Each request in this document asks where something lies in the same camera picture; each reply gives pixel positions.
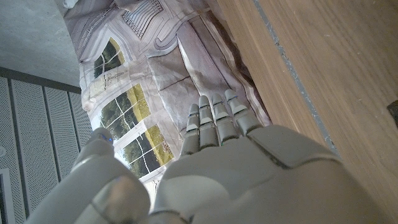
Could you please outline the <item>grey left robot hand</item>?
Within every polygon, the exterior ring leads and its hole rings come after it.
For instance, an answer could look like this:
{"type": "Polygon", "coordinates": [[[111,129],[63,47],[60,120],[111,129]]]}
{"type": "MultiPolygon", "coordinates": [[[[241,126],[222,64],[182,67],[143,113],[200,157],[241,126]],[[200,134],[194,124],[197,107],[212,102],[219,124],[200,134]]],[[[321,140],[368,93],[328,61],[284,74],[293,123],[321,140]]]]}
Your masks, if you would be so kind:
{"type": "Polygon", "coordinates": [[[29,223],[389,223],[329,149],[289,128],[262,126],[233,90],[190,107],[180,157],[151,200],[93,131],[70,174],[29,223]]]}

